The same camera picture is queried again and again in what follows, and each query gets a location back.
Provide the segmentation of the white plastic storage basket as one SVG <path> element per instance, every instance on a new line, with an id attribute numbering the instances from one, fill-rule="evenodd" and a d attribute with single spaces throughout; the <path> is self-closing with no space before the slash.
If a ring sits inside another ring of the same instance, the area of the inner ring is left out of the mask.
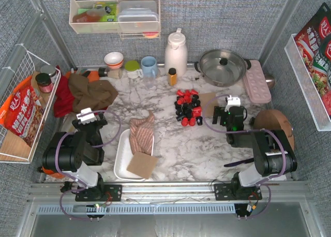
<path id="1" fill-rule="evenodd" d="M 146 181 L 145 178 L 127 170 L 127 167 L 133 159 L 129 137 L 130 129 L 124 130 L 120 135 L 113 171 L 115 176 L 120 180 L 129 182 L 144 182 Z"/>

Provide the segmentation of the pink striped towel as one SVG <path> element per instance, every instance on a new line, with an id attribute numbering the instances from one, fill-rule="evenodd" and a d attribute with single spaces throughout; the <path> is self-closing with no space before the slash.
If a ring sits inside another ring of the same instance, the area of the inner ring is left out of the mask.
<path id="1" fill-rule="evenodd" d="M 133 154 L 152 154 L 155 117 L 151 110 L 146 118 L 132 118 L 129 121 L 129 142 Z"/>

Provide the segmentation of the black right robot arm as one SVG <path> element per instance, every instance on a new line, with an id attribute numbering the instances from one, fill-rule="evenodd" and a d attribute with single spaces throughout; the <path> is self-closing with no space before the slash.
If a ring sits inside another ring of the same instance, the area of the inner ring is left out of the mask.
<path id="1" fill-rule="evenodd" d="M 238 97 L 225 96 L 225 107 L 214 107 L 213 124 L 220 120 L 226 128 L 227 142 L 234 148 L 249 148 L 253 151 L 252 165 L 234 174 L 231 193 L 235 198 L 256 192 L 263 182 L 297 170 L 297 159 L 282 129 L 244 130 L 247 110 Z"/>

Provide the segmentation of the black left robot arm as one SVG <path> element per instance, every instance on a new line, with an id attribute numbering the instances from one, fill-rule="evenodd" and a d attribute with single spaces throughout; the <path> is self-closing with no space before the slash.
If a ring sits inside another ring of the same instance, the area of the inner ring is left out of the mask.
<path id="1" fill-rule="evenodd" d="M 76 132 L 57 132 L 42 157 L 42 167 L 75 180 L 84 197 L 100 198 L 105 193 L 102 176 L 90 166 L 103 163 L 104 150 L 100 129 L 107 124 L 104 113 L 86 108 L 72 121 Z"/>

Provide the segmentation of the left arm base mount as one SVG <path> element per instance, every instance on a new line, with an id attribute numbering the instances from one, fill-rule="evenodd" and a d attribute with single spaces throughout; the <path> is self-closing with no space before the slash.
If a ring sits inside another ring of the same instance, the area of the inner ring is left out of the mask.
<path id="1" fill-rule="evenodd" d="M 106 184 L 103 189 L 93 187 L 76 193 L 75 201 L 77 202 L 119 202 L 122 197 L 121 184 Z"/>

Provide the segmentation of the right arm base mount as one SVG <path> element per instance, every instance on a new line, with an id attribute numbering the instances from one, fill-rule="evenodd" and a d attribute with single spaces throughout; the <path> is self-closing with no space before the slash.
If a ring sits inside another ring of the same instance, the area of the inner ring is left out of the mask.
<path id="1" fill-rule="evenodd" d="M 242 187 L 241 185 L 216 183 L 213 185 L 217 201 L 262 200 L 259 187 Z"/>

